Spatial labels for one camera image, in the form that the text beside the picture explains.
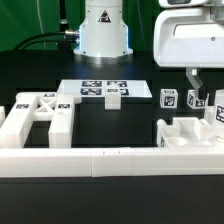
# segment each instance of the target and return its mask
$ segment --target black-and-white pattern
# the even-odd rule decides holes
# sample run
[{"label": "black-and-white pattern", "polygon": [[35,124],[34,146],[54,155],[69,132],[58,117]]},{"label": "black-and-white pattern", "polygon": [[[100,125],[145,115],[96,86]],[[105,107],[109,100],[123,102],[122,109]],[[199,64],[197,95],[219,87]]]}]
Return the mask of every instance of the black-and-white pattern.
[{"label": "black-and-white pattern", "polygon": [[119,87],[127,87],[126,81],[107,81],[107,85],[118,85]]},{"label": "black-and-white pattern", "polygon": [[83,81],[83,87],[102,87],[102,81]]},{"label": "black-and-white pattern", "polygon": [[189,97],[188,97],[188,103],[189,103],[191,106],[194,105],[194,97],[193,97],[191,94],[189,94]]},{"label": "black-and-white pattern", "polygon": [[81,94],[82,95],[89,95],[89,96],[96,96],[96,95],[102,95],[102,89],[99,88],[82,88],[81,89]]},{"label": "black-and-white pattern", "polygon": [[16,105],[16,109],[28,109],[29,104],[18,104]]},{"label": "black-and-white pattern", "polygon": [[217,105],[215,119],[219,122],[224,123],[224,107]]},{"label": "black-and-white pattern", "polygon": [[164,89],[164,93],[168,93],[168,94],[174,94],[175,91],[172,89]]},{"label": "black-and-white pattern", "polygon": [[118,89],[108,89],[107,90],[109,93],[117,93]]},{"label": "black-and-white pattern", "polygon": [[45,93],[44,97],[55,97],[55,93]]},{"label": "black-and-white pattern", "polygon": [[129,91],[128,89],[120,89],[121,95],[122,96],[129,96]]},{"label": "black-and-white pattern", "polygon": [[172,107],[175,104],[175,97],[173,96],[165,96],[164,98],[164,106]]},{"label": "black-and-white pattern", "polygon": [[58,109],[70,109],[71,104],[58,104]]},{"label": "black-and-white pattern", "polygon": [[196,100],[196,107],[204,107],[205,101],[204,100]]},{"label": "black-and-white pattern", "polygon": [[165,146],[165,141],[163,139],[163,137],[161,138],[161,147],[164,147]]}]

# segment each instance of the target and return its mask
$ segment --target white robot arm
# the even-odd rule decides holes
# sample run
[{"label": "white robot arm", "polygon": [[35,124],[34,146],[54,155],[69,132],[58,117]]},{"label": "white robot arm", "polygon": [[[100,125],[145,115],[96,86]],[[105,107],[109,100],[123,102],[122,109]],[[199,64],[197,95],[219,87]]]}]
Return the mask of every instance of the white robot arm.
[{"label": "white robot arm", "polygon": [[174,9],[165,10],[157,18],[154,58],[160,66],[187,68],[187,77],[199,96],[203,84],[198,70],[224,68],[224,3],[219,0],[159,2]]},{"label": "white robot arm", "polygon": [[128,27],[122,19],[122,0],[86,0],[76,59],[95,64],[129,60]]}]

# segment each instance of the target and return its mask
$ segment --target cube with marker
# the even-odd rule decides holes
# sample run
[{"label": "cube with marker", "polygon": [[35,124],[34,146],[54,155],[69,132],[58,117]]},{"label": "cube with marker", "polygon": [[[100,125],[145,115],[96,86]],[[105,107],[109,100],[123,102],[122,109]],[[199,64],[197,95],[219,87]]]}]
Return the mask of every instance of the cube with marker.
[{"label": "cube with marker", "polygon": [[209,94],[207,95],[207,98],[205,100],[199,100],[195,97],[195,92],[193,89],[188,90],[187,94],[187,105],[190,106],[192,109],[204,109],[208,105],[208,98]]},{"label": "cube with marker", "polygon": [[177,108],[178,92],[176,89],[161,89],[160,106],[162,108]]}]

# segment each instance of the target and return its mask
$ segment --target small white cube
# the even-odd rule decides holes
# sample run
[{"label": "small white cube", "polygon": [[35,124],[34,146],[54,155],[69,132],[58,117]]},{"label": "small white cube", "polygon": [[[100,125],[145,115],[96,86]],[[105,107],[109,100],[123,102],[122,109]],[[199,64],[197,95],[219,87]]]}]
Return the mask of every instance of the small white cube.
[{"label": "small white cube", "polygon": [[177,108],[178,93],[176,89],[161,89],[160,106],[162,108]]},{"label": "small white cube", "polygon": [[209,94],[207,95],[206,100],[199,100],[195,97],[194,90],[188,90],[187,94],[187,105],[192,109],[204,109],[208,105]]},{"label": "small white cube", "polygon": [[121,109],[121,92],[118,85],[109,85],[105,91],[105,110]]}]

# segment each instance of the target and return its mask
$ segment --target warning label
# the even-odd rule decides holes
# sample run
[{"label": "warning label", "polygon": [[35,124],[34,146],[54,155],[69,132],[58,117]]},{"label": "warning label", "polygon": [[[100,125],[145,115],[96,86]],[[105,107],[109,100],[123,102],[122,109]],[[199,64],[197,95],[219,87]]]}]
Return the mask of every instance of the warning label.
[{"label": "warning label", "polygon": [[99,23],[111,23],[110,17],[108,16],[108,13],[106,10],[104,10],[104,12],[98,22]]}]

